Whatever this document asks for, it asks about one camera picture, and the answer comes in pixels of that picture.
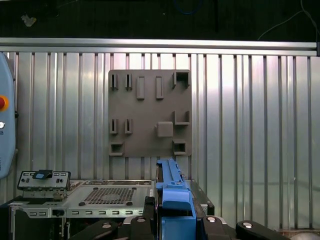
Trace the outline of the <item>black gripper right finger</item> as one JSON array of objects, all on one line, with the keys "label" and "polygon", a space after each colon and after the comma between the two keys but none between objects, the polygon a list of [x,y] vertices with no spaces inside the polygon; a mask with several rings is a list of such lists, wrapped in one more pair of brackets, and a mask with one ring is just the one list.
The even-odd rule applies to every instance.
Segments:
[{"label": "black gripper right finger", "polygon": [[207,215],[199,219],[200,240],[283,240],[284,236],[257,222],[243,220],[229,226],[218,216]]}]

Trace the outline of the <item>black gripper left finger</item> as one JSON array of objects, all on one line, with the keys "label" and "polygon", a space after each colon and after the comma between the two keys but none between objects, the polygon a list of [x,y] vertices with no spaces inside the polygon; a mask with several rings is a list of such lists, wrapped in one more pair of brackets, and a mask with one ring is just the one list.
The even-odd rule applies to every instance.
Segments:
[{"label": "black gripper left finger", "polygon": [[142,215],[130,216],[122,223],[100,220],[72,236],[73,240],[154,240],[157,236],[155,198],[147,196]]}]

